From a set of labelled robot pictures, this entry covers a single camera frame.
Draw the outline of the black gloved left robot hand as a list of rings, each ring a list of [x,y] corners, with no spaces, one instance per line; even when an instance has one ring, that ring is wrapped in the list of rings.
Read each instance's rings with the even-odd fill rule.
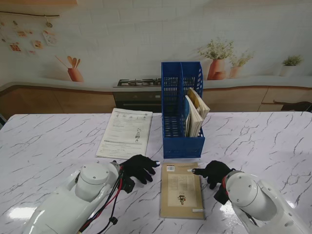
[[[129,178],[136,178],[142,184],[152,182],[152,176],[156,174],[154,168],[160,165],[159,161],[153,161],[143,155],[135,155],[120,164]]]

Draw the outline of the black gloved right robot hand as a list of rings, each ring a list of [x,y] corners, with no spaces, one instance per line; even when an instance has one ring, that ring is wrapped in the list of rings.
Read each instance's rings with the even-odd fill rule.
[[[216,160],[211,161],[204,169],[192,169],[193,174],[207,179],[211,190],[214,189],[218,183],[221,183],[222,179],[231,171],[234,171],[234,168],[230,169],[225,163]]]

